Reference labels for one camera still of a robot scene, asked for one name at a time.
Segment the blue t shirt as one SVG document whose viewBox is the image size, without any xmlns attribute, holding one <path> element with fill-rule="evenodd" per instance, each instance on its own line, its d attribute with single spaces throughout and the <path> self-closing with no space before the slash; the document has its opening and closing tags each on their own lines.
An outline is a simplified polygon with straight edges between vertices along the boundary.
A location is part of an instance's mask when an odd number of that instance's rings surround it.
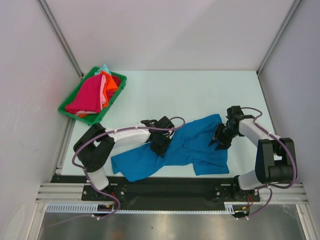
<svg viewBox="0 0 320 240">
<path fill-rule="evenodd" d="M 112 171 L 130 182 L 148 178 L 164 166 L 192 164 L 197 176 L 228 174 L 228 151 L 216 150 L 217 144 L 210 144 L 220 123 L 221 116 L 212 114 L 185 124 L 173 135 L 164 157 L 154 153 L 149 143 L 114 155 Z"/>
</svg>

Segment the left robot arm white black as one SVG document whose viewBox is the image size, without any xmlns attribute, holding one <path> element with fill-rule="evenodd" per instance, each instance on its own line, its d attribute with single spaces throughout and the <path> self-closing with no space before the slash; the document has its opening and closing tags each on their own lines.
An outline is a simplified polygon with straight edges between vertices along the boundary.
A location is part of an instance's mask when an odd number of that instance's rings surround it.
<svg viewBox="0 0 320 240">
<path fill-rule="evenodd" d="M 160 120 L 142 120 L 137 125 L 108 130 L 93 124 L 73 146 L 73 151 L 93 184 L 93 194 L 100 200 L 110 196 L 111 188 L 104 165 L 113 149 L 135 143 L 149 143 L 151 151 L 164 157 L 172 141 L 175 126 L 164 116 Z"/>
</svg>

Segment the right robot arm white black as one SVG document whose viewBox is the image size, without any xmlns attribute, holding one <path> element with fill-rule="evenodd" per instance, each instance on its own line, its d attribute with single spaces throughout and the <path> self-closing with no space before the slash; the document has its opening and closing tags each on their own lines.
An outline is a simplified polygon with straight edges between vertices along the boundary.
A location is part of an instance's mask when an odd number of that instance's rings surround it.
<svg viewBox="0 0 320 240">
<path fill-rule="evenodd" d="M 298 176 L 294 141 L 264 128 L 258 121 L 262 112 L 253 116 L 243 110 L 239 105 L 229 107 L 227 122 L 218 124 L 210 141 L 217 151 L 229 149 L 235 137 L 246 137 L 256 147 L 254 169 L 233 178 L 230 195 L 242 201 L 263 188 L 291 188 Z"/>
</svg>

